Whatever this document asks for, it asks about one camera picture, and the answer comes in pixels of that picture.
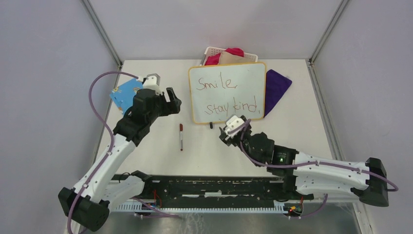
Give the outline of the yellow framed whiteboard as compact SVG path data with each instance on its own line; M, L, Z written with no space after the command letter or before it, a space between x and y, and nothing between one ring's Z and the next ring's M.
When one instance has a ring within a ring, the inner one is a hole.
M232 115L263 118L266 72L264 62L191 67L188 82L193 122L225 122Z

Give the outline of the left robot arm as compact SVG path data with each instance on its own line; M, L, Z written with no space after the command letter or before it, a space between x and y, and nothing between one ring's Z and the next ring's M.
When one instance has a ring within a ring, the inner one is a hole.
M150 88L137 91L132 106L117 122L114 130L109 131L111 140L106 152L79 182L72 188L62 188L58 194L68 218L68 233L73 233L73 221L87 231L96 232L106 222L112 208L135 195L143 199L152 195L153 185L135 176L121 182L118 192L109 191L107 186L120 165L150 132L156 119L178 114L181 104L171 87L160 94Z

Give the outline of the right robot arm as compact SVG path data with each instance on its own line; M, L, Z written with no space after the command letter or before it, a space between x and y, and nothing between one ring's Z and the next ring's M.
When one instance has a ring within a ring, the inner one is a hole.
M250 128L220 128L219 139L238 147L255 166L282 177L281 192L288 199L318 193L341 194L355 196L367 205L389 206L387 173L378 158L370 157L365 162L322 159L276 145L265 133L253 135Z

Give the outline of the brown capped whiteboard marker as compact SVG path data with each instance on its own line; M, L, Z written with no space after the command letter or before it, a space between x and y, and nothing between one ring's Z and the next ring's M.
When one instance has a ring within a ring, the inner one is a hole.
M183 124L179 124L180 151L183 151Z

